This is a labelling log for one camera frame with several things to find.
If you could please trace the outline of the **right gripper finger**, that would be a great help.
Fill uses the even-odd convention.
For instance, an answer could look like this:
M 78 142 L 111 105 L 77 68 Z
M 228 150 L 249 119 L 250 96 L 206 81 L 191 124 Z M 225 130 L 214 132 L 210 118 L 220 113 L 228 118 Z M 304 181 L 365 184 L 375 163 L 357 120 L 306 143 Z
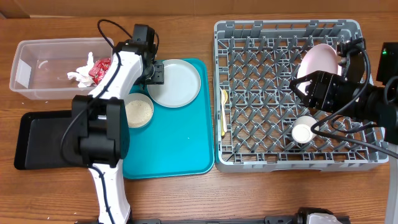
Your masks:
M 319 75 L 322 75 L 324 71 L 317 70 L 315 72 L 304 75 L 303 77 L 292 80 L 289 84 L 291 90 L 305 90 L 312 81 L 316 81 Z
M 306 95 L 298 91 L 298 97 L 309 108 L 321 108 L 323 106 L 323 90 L 313 90 Z

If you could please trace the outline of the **yellow plastic spoon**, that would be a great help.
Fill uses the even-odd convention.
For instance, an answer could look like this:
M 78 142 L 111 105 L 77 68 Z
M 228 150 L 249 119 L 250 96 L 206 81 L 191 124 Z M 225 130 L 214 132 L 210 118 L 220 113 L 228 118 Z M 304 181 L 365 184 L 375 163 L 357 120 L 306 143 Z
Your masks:
M 223 137 L 227 132 L 227 123 L 226 123 L 226 102 L 228 100 L 228 93 L 226 90 L 221 90 L 221 136 Z

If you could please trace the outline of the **cream plastic cup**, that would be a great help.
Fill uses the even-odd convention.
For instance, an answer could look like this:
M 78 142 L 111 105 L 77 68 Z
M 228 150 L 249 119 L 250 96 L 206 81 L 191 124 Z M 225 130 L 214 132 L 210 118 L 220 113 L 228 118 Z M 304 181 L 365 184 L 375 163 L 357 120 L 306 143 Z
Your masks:
M 306 144 L 313 140 L 316 136 L 311 131 L 311 127 L 317 121 L 311 116 L 301 116 L 295 120 L 292 126 L 292 137 L 294 141 L 300 144 Z

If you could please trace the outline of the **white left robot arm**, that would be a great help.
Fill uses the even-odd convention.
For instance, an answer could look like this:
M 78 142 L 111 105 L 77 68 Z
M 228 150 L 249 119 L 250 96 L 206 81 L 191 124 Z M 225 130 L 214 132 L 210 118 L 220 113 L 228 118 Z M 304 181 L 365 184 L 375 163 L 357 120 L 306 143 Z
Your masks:
M 110 45 L 113 61 L 97 87 L 72 100 L 60 156 L 68 165 L 90 171 L 100 209 L 97 223 L 132 223 L 123 179 L 130 142 L 124 98 L 133 85 L 164 84 L 164 65 L 156 59 L 159 42 L 153 28 L 136 24 L 127 40 Z

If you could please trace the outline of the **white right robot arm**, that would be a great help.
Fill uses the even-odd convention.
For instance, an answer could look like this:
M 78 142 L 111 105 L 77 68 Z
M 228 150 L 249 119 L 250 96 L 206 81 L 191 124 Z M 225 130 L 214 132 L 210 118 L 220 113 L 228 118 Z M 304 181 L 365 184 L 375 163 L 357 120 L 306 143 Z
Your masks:
M 306 107 L 329 113 L 311 132 L 392 158 L 385 222 L 397 223 L 397 43 L 383 44 L 376 80 L 382 86 L 371 84 L 366 41 L 358 38 L 338 42 L 329 57 L 307 53 L 289 87 Z M 386 147 L 348 137 L 371 128 L 384 128 Z

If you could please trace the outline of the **grey bowl of rice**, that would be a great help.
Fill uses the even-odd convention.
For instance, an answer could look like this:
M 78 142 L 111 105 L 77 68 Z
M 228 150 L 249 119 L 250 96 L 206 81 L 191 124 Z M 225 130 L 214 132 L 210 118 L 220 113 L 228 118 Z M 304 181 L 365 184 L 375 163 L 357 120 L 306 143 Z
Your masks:
M 152 100 L 142 93 L 131 93 L 124 99 L 127 123 L 130 128 L 147 125 L 154 114 Z

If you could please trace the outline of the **light grey plate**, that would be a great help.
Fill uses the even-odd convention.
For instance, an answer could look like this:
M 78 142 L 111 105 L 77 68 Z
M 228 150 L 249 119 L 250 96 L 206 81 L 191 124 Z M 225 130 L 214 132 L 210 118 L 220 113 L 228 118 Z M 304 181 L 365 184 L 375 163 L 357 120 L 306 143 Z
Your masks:
M 150 97 L 159 105 L 179 108 L 191 103 L 199 94 L 201 78 L 198 70 L 180 59 L 164 60 L 164 84 L 147 85 Z

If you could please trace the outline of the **white pink-rimmed plate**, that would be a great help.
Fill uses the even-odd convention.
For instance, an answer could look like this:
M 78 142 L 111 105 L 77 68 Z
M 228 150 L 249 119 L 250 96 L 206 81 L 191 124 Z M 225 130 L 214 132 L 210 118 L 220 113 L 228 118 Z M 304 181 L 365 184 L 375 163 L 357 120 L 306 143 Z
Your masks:
M 327 44 L 318 44 L 305 54 L 299 66 L 297 78 L 318 70 L 341 75 L 342 67 L 338 65 L 336 50 Z

